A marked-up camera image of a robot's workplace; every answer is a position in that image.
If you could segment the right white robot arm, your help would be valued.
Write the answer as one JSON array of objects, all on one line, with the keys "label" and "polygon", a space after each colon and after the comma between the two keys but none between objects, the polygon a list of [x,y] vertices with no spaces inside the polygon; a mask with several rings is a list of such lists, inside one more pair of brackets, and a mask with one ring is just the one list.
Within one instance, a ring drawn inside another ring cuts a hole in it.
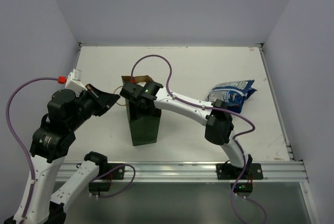
[{"label": "right white robot arm", "polygon": [[144,86],[128,81],[123,85],[120,95],[139,112],[166,110],[198,122],[205,127],[205,139],[220,146],[233,167],[250,168],[253,159],[238,142],[238,134],[235,133],[232,123],[232,115],[238,114],[229,111],[223,101],[198,101],[152,81]]}]

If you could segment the blue snack packet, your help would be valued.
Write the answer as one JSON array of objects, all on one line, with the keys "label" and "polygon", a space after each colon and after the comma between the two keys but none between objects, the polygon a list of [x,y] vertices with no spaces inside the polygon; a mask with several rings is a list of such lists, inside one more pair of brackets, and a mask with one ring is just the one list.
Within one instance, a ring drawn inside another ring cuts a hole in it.
[{"label": "blue snack packet", "polygon": [[255,92],[257,92],[257,89],[252,87],[246,90],[231,89],[228,109],[236,113],[241,113],[244,102],[248,100]]},{"label": "blue snack packet", "polygon": [[227,107],[241,108],[257,90],[252,87],[254,80],[223,82],[215,85],[208,93],[206,101],[224,101]]}]

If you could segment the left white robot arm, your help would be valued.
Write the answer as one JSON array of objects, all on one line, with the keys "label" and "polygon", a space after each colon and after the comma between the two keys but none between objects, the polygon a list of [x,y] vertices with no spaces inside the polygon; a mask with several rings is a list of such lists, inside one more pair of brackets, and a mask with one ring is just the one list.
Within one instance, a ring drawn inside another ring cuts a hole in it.
[{"label": "left white robot arm", "polygon": [[119,98],[91,84],[80,92],[62,89],[52,95],[48,113],[34,132],[30,149],[25,150],[30,172],[21,203],[5,223],[64,223],[73,200],[108,168],[107,156],[91,151],[75,174],[53,192],[58,172],[76,139],[75,131],[92,116],[105,114]]}]

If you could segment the green paper bag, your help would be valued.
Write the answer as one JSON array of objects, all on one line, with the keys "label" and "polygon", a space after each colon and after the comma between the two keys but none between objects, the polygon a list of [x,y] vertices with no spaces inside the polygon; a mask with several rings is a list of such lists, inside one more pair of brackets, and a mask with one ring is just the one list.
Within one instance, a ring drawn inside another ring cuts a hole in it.
[{"label": "green paper bag", "polygon": [[[122,76],[123,85],[130,81],[144,86],[149,81],[154,81],[150,76]],[[157,142],[160,116],[149,116],[136,111],[135,107],[125,99],[127,118],[133,146],[148,145]]]}]

